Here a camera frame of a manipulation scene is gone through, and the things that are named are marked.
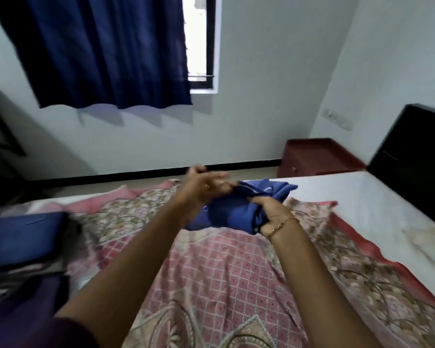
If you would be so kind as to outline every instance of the gold bracelet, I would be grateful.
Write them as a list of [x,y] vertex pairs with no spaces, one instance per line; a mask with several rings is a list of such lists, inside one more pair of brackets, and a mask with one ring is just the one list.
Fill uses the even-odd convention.
[[271,233],[269,233],[269,235],[268,235],[268,240],[269,241],[271,241],[271,238],[272,238],[272,236],[280,229],[280,228],[282,228],[283,227],[283,225],[285,224],[285,222],[287,222],[288,220],[290,220],[290,219],[294,219],[294,220],[296,220],[296,218],[295,217],[289,217],[289,218],[287,218],[286,220],[284,220],[284,221],[282,221],[282,222],[280,222],[275,228],[274,228],[274,230],[271,232]]

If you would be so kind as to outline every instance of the pink patterned blanket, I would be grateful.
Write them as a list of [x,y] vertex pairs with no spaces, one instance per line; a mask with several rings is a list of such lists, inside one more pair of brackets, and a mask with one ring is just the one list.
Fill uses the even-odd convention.
[[[69,266],[73,289],[107,266],[178,184],[120,188],[65,207],[47,205],[46,210],[70,210],[84,225],[85,250]],[[412,296],[409,281],[403,283],[395,267],[365,254],[338,220],[330,226],[333,206],[297,202],[292,212],[354,308],[385,347],[435,347],[431,294]],[[209,228],[180,231],[124,346],[308,347],[308,342],[272,245],[261,235]]]

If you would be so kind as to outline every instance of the curtain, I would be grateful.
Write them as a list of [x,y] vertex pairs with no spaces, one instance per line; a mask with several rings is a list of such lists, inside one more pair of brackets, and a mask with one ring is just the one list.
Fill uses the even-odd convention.
[[41,108],[191,105],[182,0],[0,0]]

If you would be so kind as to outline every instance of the red nightstand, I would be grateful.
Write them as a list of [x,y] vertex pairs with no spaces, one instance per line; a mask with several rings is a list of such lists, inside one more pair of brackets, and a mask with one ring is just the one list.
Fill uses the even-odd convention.
[[366,165],[335,140],[289,139],[285,144],[278,178],[339,174],[365,170]]

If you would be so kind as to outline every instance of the white wall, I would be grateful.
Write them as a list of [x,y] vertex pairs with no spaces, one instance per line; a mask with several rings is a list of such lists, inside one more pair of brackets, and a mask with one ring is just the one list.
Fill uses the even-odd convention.
[[29,179],[280,158],[309,135],[358,0],[224,0],[219,93],[193,110],[39,109],[0,27],[0,110]]
[[435,0],[360,0],[319,110],[354,128],[318,116],[311,137],[334,138],[369,162],[409,103],[435,107]]

